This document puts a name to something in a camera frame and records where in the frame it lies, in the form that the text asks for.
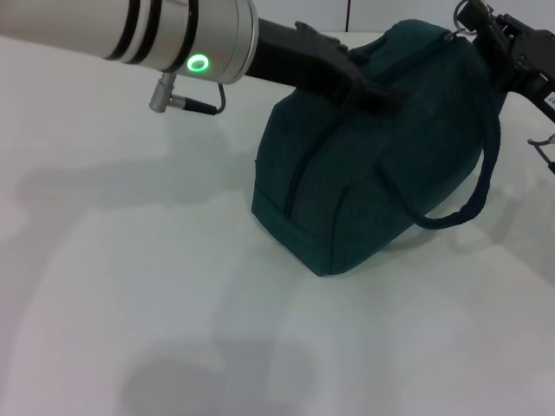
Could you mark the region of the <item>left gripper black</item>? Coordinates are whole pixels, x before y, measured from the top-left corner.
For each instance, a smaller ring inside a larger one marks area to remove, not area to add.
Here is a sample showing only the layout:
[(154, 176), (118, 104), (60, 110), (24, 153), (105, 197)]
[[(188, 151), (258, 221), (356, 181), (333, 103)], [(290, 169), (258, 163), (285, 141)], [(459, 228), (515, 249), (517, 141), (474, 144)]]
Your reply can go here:
[(246, 74), (320, 94), (346, 110), (396, 114), (407, 95), (366, 82), (358, 63), (338, 39), (306, 23), (290, 28), (260, 18), (257, 47)]

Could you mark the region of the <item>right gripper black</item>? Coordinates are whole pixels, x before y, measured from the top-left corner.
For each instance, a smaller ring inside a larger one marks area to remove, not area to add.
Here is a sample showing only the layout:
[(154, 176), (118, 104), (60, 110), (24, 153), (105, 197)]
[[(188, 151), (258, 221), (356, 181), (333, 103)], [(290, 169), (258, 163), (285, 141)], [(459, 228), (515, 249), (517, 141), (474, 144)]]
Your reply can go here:
[(524, 96), (554, 121), (552, 32), (496, 14), (486, 1), (461, 1), (454, 12), (454, 25), (458, 34), (477, 36), (473, 45), (488, 66), (495, 87)]

